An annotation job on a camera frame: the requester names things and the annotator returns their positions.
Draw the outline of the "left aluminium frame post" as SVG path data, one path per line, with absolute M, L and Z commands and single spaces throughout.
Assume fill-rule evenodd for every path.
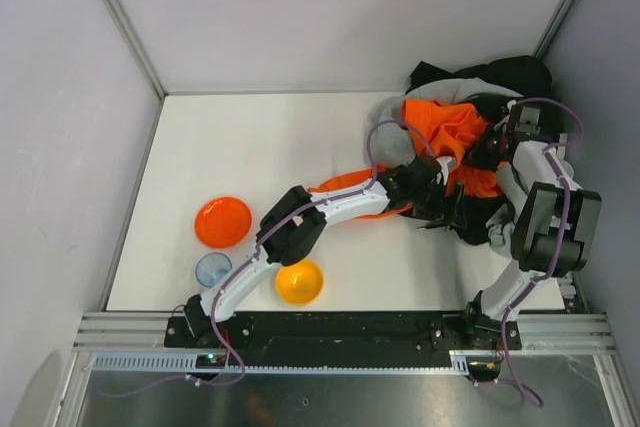
M 121 0 L 102 0 L 141 74 L 159 100 L 167 93 Z

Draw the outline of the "orange cloth garment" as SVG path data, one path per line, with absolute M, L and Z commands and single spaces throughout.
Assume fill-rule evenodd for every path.
M 456 158 L 457 167 L 450 174 L 448 193 L 453 191 L 455 182 L 463 183 L 467 218 L 489 219 L 490 209 L 498 207 L 499 202 L 506 196 L 499 187 L 494 172 L 472 168 L 463 163 L 465 155 L 488 127 L 488 122 L 476 107 L 469 102 L 444 104 L 438 100 L 409 99 L 403 103 L 401 118 L 393 122 L 410 132 L 415 155 L 433 153 L 437 157 Z M 393 168 L 376 163 L 372 155 L 373 135 L 386 123 L 370 122 L 365 135 L 365 155 L 368 163 L 366 169 L 330 178 L 317 187 L 311 187 L 309 191 L 326 193 L 353 187 L 370 180 L 374 172 L 382 173 Z

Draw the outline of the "grey sweatshirt cloth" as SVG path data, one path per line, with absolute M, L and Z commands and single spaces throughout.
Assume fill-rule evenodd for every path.
M 438 100 L 444 104 L 460 104 L 479 97 L 495 100 L 499 96 L 503 98 L 499 102 L 501 105 L 512 98 L 522 97 L 516 91 L 479 78 L 453 78 L 430 82 L 410 90 L 403 96 L 382 101 L 369 115 L 369 121 L 373 124 L 387 122 L 373 135 L 371 148 L 374 161 L 384 167 L 396 167 L 410 162 L 415 156 L 410 132 L 393 122 L 401 118 L 401 108 L 406 100 Z M 494 252 L 509 257 L 515 221 L 526 201 L 528 188 L 521 173 L 513 167 L 500 167 L 497 170 L 497 180 L 498 185 L 506 189 L 506 198 L 499 202 L 498 207 L 490 209 L 489 219 L 481 222 L 480 239 L 471 240 L 469 228 L 463 230 L 459 236 L 471 245 L 487 243 Z

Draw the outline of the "orange plastic plate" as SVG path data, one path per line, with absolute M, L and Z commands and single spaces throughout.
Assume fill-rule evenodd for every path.
M 197 213 L 194 231 L 197 238 L 213 249 L 227 249 L 240 243 L 252 226 L 252 213 L 236 197 L 222 196 L 207 202 Z

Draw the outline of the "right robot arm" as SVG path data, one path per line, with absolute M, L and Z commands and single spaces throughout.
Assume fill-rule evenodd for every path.
M 537 287 L 584 268 L 602 198 L 576 183 L 558 152 L 569 146 L 546 108 L 557 101 L 480 98 L 488 126 L 465 164 L 492 170 L 511 204 L 511 260 L 465 309 L 465 340 L 474 349 L 507 345 L 508 323 Z

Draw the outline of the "black cloth garment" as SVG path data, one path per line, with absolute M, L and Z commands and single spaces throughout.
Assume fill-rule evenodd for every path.
M 409 88 L 406 94 L 409 93 L 410 90 L 427 83 L 453 78 L 479 78 L 490 84 L 516 91 L 520 93 L 523 98 L 548 98 L 552 95 L 551 72 L 543 61 L 530 55 L 501 58 L 488 63 L 465 67 L 454 72 L 444 70 L 426 62 L 420 62 L 409 75 Z M 490 126 L 503 119 L 501 108 L 505 104 L 501 105 L 499 103 L 502 99 L 501 96 L 495 100 L 479 97 L 475 100 L 466 100 L 462 103 L 469 102 L 473 104 L 483 119 L 488 122 L 488 126 Z M 465 155 L 463 163 L 469 166 L 469 152 Z M 471 240 L 478 241 L 480 239 L 482 221 L 484 221 L 484 219 L 478 217 L 468 219 L 466 215 L 465 229 L 469 228 L 471 230 L 469 236 Z M 454 231 L 459 236 L 465 229 L 456 228 Z

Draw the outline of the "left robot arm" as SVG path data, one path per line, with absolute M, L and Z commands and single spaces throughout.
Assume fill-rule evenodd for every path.
M 306 258 L 326 228 L 408 208 L 425 207 L 427 219 L 435 222 L 452 213 L 445 193 L 456 166 L 451 156 L 422 154 L 407 165 L 375 170 L 353 186 L 328 192 L 309 192 L 302 186 L 289 189 L 260 221 L 247 260 L 186 302 L 184 317 L 195 344 L 215 345 L 214 325 L 228 320 L 271 270 Z

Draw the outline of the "clear blue plastic cup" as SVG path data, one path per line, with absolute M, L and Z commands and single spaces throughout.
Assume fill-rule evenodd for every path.
M 220 282 L 231 269 L 232 262 L 226 254 L 211 252 L 197 262 L 195 278 L 201 286 L 212 288 Z

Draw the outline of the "yellow plastic bowl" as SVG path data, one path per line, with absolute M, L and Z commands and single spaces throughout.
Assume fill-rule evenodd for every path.
M 322 269 L 309 259 L 283 266 L 275 278 L 276 292 L 286 303 L 304 306 L 314 302 L 324 288 Z

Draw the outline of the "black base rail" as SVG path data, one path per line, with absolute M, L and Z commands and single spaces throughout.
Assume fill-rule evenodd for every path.
M 219 330 L 249 367 L 449 367 L 480 344 L 461 316 L 429 311 L 240 312 Z

